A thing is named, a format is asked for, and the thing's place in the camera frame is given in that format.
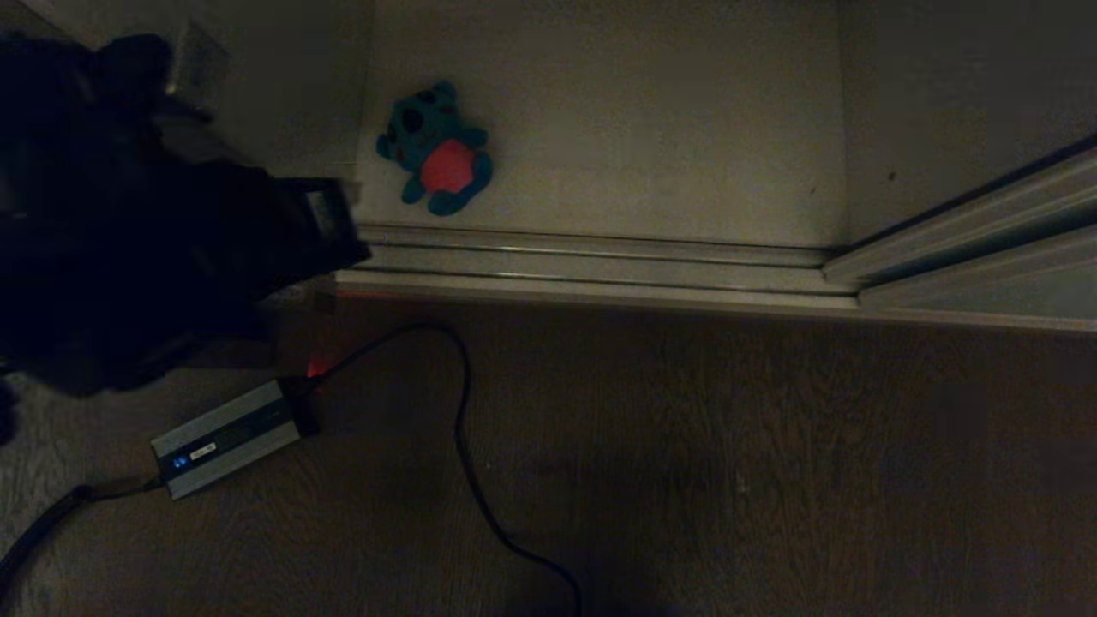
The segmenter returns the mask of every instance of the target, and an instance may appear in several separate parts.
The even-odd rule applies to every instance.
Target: white floor
[[[376,0],[363,222],[824,247],[847,240],[836,1]],[[439,218],[374,153],[445,78],[491,186]]]

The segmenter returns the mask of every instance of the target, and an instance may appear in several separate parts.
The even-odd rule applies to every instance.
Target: plush toy ear
[[[436,92],[441,92],[453,100],[456,100],[457,98],[457,89],[454,88],[449,81],[439,81],[434,85],[433,90]]]
[[[388,137],[386,137],[385,135],[377,136],[377,154],[384,158],[388,159],[393,158],[392,155],[388,153]]]

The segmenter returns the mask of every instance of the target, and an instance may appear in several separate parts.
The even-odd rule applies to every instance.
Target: white wall
[[[0,33],[20,32],[27,36],[65,37],[65,34],[39,18],[19,0],[0,0]]]
[[[231,56],[217,128],[276,176],[353,177],[372,0],[23,0],[90,47],[194,20]]]
[[[1097,133],[1097,2],[842,0],[840,24],[855,240]]]

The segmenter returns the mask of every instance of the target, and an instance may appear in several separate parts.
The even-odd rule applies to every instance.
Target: plush toy leg
[[[427,209],[430,210],[431,214],[437,214],[438,216],[456,214],[462,207],[468,204],[468,200],[483,191],[484,187],[487,187],[488,182],[491,181],[494,169],[495,166],[491,164],[491,157],[487,156],[486,153],[478,153],[476,158],[473,159],[473,181],[459,193],[438,191],[430,198],[430,204]]]
[[[404,193],[400,194],[400,200],[404,203],[415,203],[422,199],[423,193],[427,192],[427,187],[422,186],[422,180],[418,176],[412,176],[407,184],[404,184]]]

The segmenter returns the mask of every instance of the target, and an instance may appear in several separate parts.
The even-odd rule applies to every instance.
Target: plush toy eye
[[[404,124],[404,130],[408,133],[418,133],[422,128],[422,114],[415,110],[404,110],[400,122]]]

